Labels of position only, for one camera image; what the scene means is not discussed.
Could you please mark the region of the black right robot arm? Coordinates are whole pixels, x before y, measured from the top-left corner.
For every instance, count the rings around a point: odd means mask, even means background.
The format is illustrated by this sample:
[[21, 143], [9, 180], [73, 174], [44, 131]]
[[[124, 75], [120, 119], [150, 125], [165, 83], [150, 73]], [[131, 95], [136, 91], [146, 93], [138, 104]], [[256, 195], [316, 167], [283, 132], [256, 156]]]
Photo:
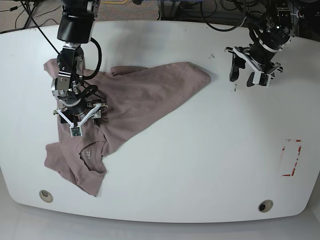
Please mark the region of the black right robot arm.
[[[102, 49], [92, 38], [92, 31], [98, 15], [98, 0], [64, 0], [62, 18], [57, 39], [64, 42], [57, 56], [58, 74], [52, 81], [51, 92], [61, 106], [54, 113], [59, 115], [62, 123], [67, 123], [72, 136], [80, 136], [82, 126], [89, 119], [100, 118], [101, 109], [107, 102], [102, 96], [88, 101], [95, 96], [98, 86], [87, 81], [93, 79], [102, 64]], [[95, 70], [85, 76], [84, 51], [82, 44], [93, 43], [98, 52]]]

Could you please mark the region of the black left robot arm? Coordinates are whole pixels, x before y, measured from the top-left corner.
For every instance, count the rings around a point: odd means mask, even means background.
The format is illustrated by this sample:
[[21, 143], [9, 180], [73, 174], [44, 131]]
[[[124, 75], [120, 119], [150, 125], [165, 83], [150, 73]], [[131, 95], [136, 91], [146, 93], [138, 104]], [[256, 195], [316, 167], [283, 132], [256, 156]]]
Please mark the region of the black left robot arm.
[[232, 54], [229, 80], [235, 82], [240, 75], [240, 69], [246, 66], [252, 68], [246, 86], [259, 85], [269, 87], [275, 72], [283, 71], [278, 62], [272, 62], [273, 57], [292, 39], [291, 12], [286, 0], [267, 0], [264, 3], [265, 13], [259, 21], [251, 24], [249, 36], [253, 43], [246, 47], [226, 47], [225, 51]]

